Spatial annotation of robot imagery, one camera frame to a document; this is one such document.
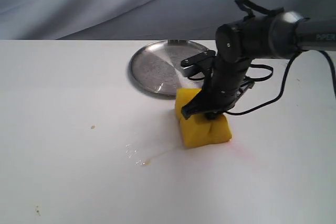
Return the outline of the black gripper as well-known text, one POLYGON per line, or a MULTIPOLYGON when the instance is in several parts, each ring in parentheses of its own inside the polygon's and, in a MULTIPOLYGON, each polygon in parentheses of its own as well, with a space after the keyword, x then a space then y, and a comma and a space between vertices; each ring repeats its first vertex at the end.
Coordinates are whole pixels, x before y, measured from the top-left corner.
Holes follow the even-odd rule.
POLYGON ((222 56, 216 56, 206 94, 199 92, 181 108, 183 118, 189 119, 192 115, 205 113, 208 120, 215 120, 220 113, 209 111, 228 111, 233 108, 237 100, 237 91, 251 62, 251 58, 242 58, 230 63, 222 56))

